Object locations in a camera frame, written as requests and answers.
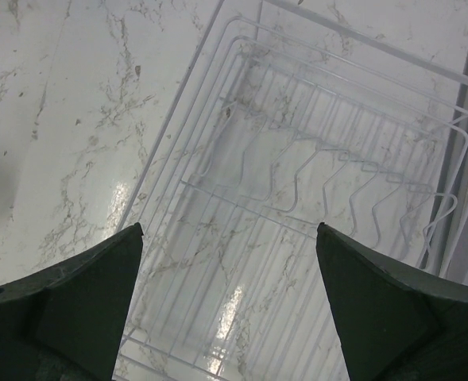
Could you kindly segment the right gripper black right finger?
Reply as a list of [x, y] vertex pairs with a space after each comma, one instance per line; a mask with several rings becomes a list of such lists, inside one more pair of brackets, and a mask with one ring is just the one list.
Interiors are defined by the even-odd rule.
[[352, 380], [468, 380], [468, 286], [320, 223], [316, 254]]

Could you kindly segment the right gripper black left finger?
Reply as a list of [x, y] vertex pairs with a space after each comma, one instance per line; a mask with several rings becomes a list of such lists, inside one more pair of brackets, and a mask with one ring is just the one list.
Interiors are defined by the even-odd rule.
[[137, 274], [135, 223], [0, 286], [0, 380], [110, 380]]

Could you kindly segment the white wire dish rack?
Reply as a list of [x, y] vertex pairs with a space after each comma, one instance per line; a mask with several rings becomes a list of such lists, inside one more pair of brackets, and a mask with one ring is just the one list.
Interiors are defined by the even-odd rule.
[[445, 278], [468, 16], [447, 33], [444, 2], [414, 1], [385, 32], [348, 22], [381, 6], [219, 3], [121, 219], [144, 232], [114, 379], [349, 379], [320, 223]]

